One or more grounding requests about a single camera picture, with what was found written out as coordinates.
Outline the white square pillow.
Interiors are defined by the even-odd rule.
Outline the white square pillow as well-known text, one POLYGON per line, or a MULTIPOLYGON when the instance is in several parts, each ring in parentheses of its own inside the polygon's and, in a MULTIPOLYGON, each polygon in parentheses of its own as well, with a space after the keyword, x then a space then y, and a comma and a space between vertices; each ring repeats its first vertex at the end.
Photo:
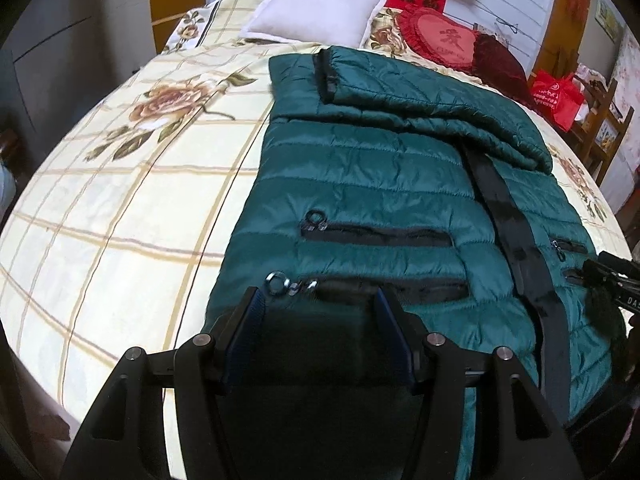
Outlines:
POLYGON ((240 37, 271 42, 312 42, 358 49, 370 36, 386 0, 264 0, 240 37))

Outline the red shopping bag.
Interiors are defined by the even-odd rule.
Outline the red shopping bag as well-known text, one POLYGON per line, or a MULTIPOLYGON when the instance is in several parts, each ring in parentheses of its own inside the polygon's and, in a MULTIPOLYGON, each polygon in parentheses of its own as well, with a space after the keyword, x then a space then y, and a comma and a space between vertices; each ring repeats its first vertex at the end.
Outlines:
POLYGON ((538 70, 530 87, 538 113, 558 130, 569 132, 585 102, 585 97, 574 83, 574 73, 556 78, 538 70))

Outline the red heart-shaped cushion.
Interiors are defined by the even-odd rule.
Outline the red heart-shaped cushion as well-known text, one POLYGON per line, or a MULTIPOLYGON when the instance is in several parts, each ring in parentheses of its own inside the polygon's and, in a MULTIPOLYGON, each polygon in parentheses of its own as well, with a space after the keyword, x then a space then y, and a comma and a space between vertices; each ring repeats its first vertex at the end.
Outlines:
POLYGON ((431 8, 410 6, 399 14, 403 40, 414 53, 439 65, 471 73, 477 34, 431 8))

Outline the wooden chair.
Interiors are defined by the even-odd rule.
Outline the wooden chair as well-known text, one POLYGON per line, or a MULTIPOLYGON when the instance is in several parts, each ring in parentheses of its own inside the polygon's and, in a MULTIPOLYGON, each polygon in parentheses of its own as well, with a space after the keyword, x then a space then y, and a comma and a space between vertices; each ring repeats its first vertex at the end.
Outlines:
POLYGON ((623 113, 616 105, 618 81, 609 82, 596 70, 579 63, 572 83, 585 101, 567 133, 567 143, 600 185, 634 118, 631 106, 623 113))

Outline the grey refrigerator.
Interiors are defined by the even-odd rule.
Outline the grey refrigerator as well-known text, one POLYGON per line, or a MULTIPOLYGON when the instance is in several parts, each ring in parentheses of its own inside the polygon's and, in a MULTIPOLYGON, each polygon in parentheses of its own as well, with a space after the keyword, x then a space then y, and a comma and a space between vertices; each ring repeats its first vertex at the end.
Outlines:
POLYGON ((32 0, 1 47, 1 116, 28 161, 154 54, 150 0, 32 0))

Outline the floral checked bed sheet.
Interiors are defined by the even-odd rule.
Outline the floral checked bed sheet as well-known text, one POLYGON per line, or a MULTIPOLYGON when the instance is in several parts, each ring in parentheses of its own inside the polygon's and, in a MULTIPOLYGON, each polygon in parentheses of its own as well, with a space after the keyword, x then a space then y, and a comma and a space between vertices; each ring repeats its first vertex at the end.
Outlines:
MULTIPOLYGON (((631 260, 599 190, 536 104, 513 101, 473 69, 421 58, 401 37, 403 10, 385 3, 358 49, 241 38, 263 1, 216 0, 186 14, 162 54, 63 136, 10 214, 1 237, 1 325, 18 382, 6 406, 23 415, 54 478, 230 479, 216 443, 220 376, 205 318, 257 178, 275 56, 369 52, 518 104, 596 257, 631 260)), ((626 330, 638 450, 620 479, 634 479, 639 315, 593 288, 620 310, 626 330)))

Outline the dark red velvet cushion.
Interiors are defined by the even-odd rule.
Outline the dark red velvet cushion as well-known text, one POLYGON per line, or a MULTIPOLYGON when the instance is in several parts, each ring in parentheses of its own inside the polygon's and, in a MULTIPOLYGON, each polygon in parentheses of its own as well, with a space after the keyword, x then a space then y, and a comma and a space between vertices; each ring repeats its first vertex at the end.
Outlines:
POLYGON ((523 67, 494 36, 476 35, 472 67, 484 84, 531 110, 535 108, 523 67))

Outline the teal puffer jacket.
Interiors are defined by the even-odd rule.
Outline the teal puffer jacket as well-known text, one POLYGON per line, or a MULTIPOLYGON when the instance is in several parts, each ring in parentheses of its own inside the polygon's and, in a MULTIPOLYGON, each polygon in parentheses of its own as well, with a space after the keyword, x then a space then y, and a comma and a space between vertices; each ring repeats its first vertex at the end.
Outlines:
POLYGON ((210 293, 249 287, 257 356, 216 385, 230 479, 619 479, 629 427, 620 310, 524 110, 374 53, 269 62, 257 178, 210 293), (424 326, 400 384, 374 319, 389 287, 424 326))

